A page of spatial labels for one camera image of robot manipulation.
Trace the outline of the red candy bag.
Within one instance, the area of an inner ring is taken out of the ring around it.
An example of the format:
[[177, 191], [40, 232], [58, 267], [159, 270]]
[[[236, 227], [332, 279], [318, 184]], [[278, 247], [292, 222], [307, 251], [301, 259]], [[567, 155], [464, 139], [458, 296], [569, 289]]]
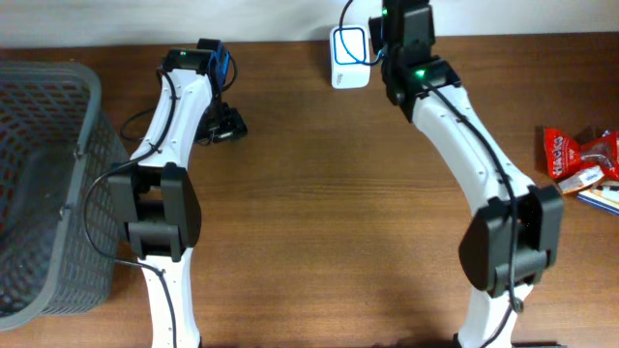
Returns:
[[552, 179], [563, 179], [582, 169], [599, 166], [604, 175], [618, 180], [618, 131], [580, 144], [558, 129], [544, 129], [547, 172]]

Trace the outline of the beige wet wipes pack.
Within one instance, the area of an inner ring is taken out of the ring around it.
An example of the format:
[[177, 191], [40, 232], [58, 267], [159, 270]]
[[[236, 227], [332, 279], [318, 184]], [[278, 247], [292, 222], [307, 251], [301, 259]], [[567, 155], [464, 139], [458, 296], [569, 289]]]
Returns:
[[618, 215], [618, 182], [604, 181], [579, 192], [576, 199], [607, 213]]

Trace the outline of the orange juice carton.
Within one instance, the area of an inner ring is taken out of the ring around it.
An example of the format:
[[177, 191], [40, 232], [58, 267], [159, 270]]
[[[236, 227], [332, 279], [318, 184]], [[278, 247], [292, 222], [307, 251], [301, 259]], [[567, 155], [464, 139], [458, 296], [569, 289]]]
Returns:
[[603, 170], [596, 165], [577, 171], [570, 178], [560, 182], [558, 187], [563, 194], [568, 194], [589, 188], [603, 178]]

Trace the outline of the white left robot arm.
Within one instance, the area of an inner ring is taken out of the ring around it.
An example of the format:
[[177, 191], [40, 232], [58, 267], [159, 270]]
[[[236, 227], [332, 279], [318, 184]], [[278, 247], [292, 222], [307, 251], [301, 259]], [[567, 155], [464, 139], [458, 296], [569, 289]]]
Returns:
[[239, 111], [222, 95], [236, 76], [220, 40], [172, 48], [158, 69], [159, 101], [126, 164], [107, 175], [114, 214], [147, 284], [155, 347], [199, 347], [191, 266], [202, 223], [189, 176], [192, 148], [245, 137]]

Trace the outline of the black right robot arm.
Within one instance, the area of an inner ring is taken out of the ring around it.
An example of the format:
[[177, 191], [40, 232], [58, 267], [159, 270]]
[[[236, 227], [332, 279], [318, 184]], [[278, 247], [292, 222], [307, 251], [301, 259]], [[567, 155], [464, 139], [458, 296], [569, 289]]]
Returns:
[[557, 259], [564, 201], [538, 187], [502, 151], [456, 71], [432, 54], [427, 1], [384, 0], [369, 20], [390, 102], [423, 133], [462, 189], [472, 220], [458, 258], [472, 286], [456, 347], [511, 347], [524, 301]]

